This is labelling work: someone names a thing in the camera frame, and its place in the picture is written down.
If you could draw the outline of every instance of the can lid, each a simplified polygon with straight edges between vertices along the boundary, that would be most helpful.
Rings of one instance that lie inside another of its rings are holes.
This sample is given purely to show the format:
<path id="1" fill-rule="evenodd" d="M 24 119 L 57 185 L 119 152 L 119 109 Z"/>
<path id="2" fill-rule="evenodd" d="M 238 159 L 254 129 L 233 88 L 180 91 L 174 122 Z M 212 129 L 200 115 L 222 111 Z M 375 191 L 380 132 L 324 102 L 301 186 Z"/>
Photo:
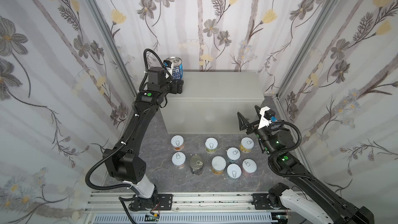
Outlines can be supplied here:
<path id="1" fill-rule="evenodd" d="M 215 138 L 208 138 L 208 139 L 206 139 L 205 145 L 206 145 L 207 149 L 213 150 L 213 149 L 217 148 L 218 142 Z"/>
<path id="2" fill-rule="evenodd" d="M 231 178 L 239 178 L 240 175 L 242 174 L 242 170 L 235 163 L 228 165 L 226 172 L 228 173 L 228 176 Z"/>
<path id="3" fill-rule="evenodd" d="M 172 162 L 174 165 L 176 166 L 180 166 L 183 165 L 185 162 L 185 154 L 182 152 L 176 152 L 174 153 L 173 157 L 172 157 Z"/>
<path id="4" fill-rule="evenodd" d="M 200 169 L 203 167 L 203 159 L 199 155 L 193 155 L 189 161 L 189 165 L 192 169 Z"/>
<path id="5" fill-rule="evenodd" d="M 248 173 L 254 173 L 257 170 L 257 164 L 251 159 L 245 159 L 242 163 L 242 167 Z"/>
<path id="6" fill-rule="evenodd" d="M 226 155 L 231 159 L 231 160 L 238 160 L 240 158 L 240 151 L 235 148 L 231 147 L 226 151 Z"/>
<path id="7" fill-rule="evenodd" d="M 184 138 L 181 137 L 180 135 L 172 137 L 172 146 L 179 147 L 182 146 L 183 143 L 184 143 Z"/>
<path id="8" fill-rule="evenodd" d="M 221 171 L 221 170 L 225 169 L 226 161 L 223 157 L 216 156 L 216 157 L 213 157 L 213 160 L 211 161 L 211 166 L 215 170 Z"/>
<path id="9" fill-rule="evenodd" d="M 244 137 L 242 138 L 242 141 L 240 142 L 242 146 L 246 149 L 251 150 L 254 147 L 254 141 L 251 138 Z"/>

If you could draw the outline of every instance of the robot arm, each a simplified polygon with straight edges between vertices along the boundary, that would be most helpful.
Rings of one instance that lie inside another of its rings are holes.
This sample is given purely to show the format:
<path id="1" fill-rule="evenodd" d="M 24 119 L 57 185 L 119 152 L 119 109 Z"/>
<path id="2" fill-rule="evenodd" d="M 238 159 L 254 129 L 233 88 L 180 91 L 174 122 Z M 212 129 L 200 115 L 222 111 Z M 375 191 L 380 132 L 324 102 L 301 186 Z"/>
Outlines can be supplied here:
<path id="1" fill-rule="evenodd" d="M 366 207 L 357 208 L 341 198 L 314 177 L 290 153 L 301 142 L 301 133 L 295 125 L 285 121 L 277 121 L 275 112 L 268 107 L 255 106 L 255 108 L 259 120 L 252 123 L 249 123 L 238 112 L 240 130 L 246 130 L 247 134 L 254 132 L 258 138 L 261 151 L 270 155 L 268 158 L 270 169 L 297 185 L 318 204 L 315 205 L 299 197 L 289 187 L 278 183 L 269 190 L 268 203 L 271 207 L 276 209 L 282 206 L 290 208 L 314 224 L 373 224 L 375 222 L 371 211 Z M 284 125 L 293 127 L 297 132 L 298 141 L 291 147 L 288 147 L 288 145 L 294 143 L 293 138 L 289 129 L 283 127 Z"/>

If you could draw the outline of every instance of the white arm segment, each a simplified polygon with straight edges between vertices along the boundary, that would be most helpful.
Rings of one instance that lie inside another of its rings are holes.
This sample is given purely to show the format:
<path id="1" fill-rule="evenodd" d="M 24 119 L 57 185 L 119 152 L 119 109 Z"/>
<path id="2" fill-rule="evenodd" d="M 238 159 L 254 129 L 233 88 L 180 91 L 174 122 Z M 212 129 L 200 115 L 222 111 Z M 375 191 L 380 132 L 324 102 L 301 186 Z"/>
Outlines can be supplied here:
<path id="1" fill-rule="evenodd" d="M 313 224 L 333 223 L 326 212 L 317 204 L 301 198 L 293 190 L 287 189 L 279 197 L 284 207 L 290 208 Z"/>

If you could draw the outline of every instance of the food can label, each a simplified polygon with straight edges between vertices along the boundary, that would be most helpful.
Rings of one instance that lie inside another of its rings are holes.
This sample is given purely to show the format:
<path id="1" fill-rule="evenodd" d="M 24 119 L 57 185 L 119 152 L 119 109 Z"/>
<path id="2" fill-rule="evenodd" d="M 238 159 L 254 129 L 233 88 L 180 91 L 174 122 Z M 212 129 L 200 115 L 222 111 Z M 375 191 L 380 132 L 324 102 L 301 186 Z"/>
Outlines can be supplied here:
<path id="1" fill-rule="evenodd" d="M 246 149 L 245 147 L 243 147 L 242 143 L 239 146 L 239 149 L 243 152 L 243 153 L 249 153 L 251 150 Z"/>
<path id="2" fill-rule="evenodd" d="M 224 170 L 222 170 L 222 171 L 216 171 L 216 170 L 213 168 L 213 166 L 212 166 L 212 167 L 211 167 L 211 171 L 212 171 L 214 174 L 216 174 L 216 175 L 221 175 L 222 172 L 223 172 Z"/>

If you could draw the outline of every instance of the white can lid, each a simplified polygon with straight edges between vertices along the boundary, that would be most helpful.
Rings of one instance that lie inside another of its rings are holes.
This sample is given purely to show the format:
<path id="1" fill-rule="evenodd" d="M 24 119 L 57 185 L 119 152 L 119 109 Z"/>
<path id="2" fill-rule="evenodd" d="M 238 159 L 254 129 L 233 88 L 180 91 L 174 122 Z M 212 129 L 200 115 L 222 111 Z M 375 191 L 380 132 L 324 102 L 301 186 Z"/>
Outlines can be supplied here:
<path id="1" fill-rule="evenodd" d="M 245 159 L 242 163 L 242 167 L 248 173 L 254 173 L 257 170 L 257 164 L 251 159 Z"/>
<path id="2" fill-rule="evenodd" d="M 221 171 L 223 169 L 225 169 L 226 166 L 226 161 L 223 157 L 220 156 L 216 156 L 213 158 L 213 160 L 211 161 L 211 166 L 218 171 Z"/>
<path id="3" fill-rule="evenodd" d="M 231 147 L 226 151 L 226 155 L 232 160 L 238 160 L 240 158 L 240 151 L 235 147 Z"/>
<path id="4" fill-rule="evenodd" d="M 179 147 L 182 146 L 183 143 L 184 143 L 184 138 L 181 137 L 180 135 L 172 137 L 172 146 Z"/>
<path id="5" fill-rule="evenodd" d="M 207 149 L 213 150 L 213 149 L 217 148 L 218 142 L 215 138 L 208 138 L 208 139 L 206 139 L 205 145 L 206 145 Z"/>
<path id="6" fill-rule="evenodd" d="M 231 178 L 239 178 L 240 175 L 242 174 L 242 170 L 235 163 L 228 165 L 226 172 L 228 173 L 228 176 L 230 176 Z"/>
<path id="7" fill-rule="evenodd" d="M 248 137 L 242 138 L 242 141 L 240 143 L 244 148 L 249 150 L 251 150 L 254 147 L 254 141 Z"/>
<path id="8" fill-rule="evenodd" d="M 180 166 L 183 165 L 185 162 L 185 154 L 182 152 L 176 152 L 174 153 L 173 157 L 172 157 L 172 162 L 174 165 L 176 166 Z"/>

